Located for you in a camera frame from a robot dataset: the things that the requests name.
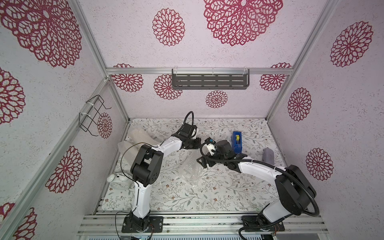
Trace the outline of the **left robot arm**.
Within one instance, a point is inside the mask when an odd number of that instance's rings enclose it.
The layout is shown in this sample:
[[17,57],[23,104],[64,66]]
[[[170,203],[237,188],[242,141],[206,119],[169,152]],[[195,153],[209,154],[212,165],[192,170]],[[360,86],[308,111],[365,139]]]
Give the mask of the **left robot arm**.
[[160,176],[163,159],[179,151],[194,151],[201,146],[201,138],[196,137],[198,127],[194,124],[194,112],[190,111],[181,127],[160,145],[141,143],[141,147],[131,166],[131,176],[135,186],[133,209],[126,214],[122,233],[156,232],[152,224],[150,200],[152,186]]

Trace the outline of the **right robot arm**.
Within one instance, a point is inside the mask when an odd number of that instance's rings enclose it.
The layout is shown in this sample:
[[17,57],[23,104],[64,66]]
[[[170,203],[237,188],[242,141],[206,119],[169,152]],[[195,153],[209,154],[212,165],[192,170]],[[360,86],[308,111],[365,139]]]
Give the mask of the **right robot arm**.
[[235,153],[227,140],[215,142],[207,138],[199,150],[202,156],[197,162],[204,169],[222,164],[229,170],[257,177],[276,187],[278,200],[266,205],[257,215],[242,217],[243,227],[238,230],[241,239],[245,239],[244,232],[276,231],[279,224],[291,216],[320,215],[320,208],[315,200],[316,190],[299,167],[277,167],[246,154]]

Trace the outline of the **blue tape dispenser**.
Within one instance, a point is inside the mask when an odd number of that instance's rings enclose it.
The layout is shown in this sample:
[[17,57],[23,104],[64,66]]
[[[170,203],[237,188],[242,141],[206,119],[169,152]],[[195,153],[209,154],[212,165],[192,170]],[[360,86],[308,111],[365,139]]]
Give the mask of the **blue tape dispenser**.
[[232,134],[232,149],[236,154],[241,154],[243,150],[242,133],[234,131]]

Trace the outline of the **white alarm clock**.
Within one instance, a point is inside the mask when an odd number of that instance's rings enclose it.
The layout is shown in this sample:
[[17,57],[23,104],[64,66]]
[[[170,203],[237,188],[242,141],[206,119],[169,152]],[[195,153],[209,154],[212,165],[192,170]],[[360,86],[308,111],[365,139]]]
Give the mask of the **white alarm clock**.
[[114,190],[128,190],[133,184],[133,181],[122,172],[110,174],[107,177],[107,182],[110,188]]

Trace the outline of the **grey slotted wall shelf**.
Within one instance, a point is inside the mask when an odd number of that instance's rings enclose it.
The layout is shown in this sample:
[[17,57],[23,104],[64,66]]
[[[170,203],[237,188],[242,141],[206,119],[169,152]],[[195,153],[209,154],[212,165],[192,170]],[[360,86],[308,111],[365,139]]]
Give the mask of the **grey slotted wall shelf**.
[[242,74],[184,74],[172,69],[174,90],[246,90],[250,85],[248,70]]

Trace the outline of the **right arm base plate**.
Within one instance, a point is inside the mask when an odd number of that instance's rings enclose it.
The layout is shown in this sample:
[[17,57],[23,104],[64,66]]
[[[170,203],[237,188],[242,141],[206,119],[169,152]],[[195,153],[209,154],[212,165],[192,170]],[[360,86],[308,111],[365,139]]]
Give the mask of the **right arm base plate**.
[[246,232],[284,232],[286,230],[283,222],[269,222],[262,215],[242,216],[241,220]]

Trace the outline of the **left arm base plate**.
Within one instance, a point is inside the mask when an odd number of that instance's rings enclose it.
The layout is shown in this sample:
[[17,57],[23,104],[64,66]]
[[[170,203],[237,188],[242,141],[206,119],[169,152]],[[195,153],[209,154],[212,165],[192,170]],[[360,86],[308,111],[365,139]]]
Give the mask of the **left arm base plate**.
[[122,233],[161,233],[163,231],[163,217],[147,216],[143,219],[134,215],[126,216]]

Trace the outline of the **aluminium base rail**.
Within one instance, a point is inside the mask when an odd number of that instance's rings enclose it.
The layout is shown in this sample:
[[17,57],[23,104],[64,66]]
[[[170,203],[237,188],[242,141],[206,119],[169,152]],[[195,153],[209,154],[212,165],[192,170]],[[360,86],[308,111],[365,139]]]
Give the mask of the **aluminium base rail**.
[[[155,236],[170,235],[238,235],[243,227],[241,220],[246,213],[154,213],[151,216],[163,217],[163,231]],[[122,233],[122,226],[126,214],[106,213],[104,215],[84,216],[76,236],[85,239],[90,236],[128,237]],[[260,234],[318,234],[327,235],[328,228],[321,217],[306,215],[291,216],[283,220],[284,232],[259,232]]]

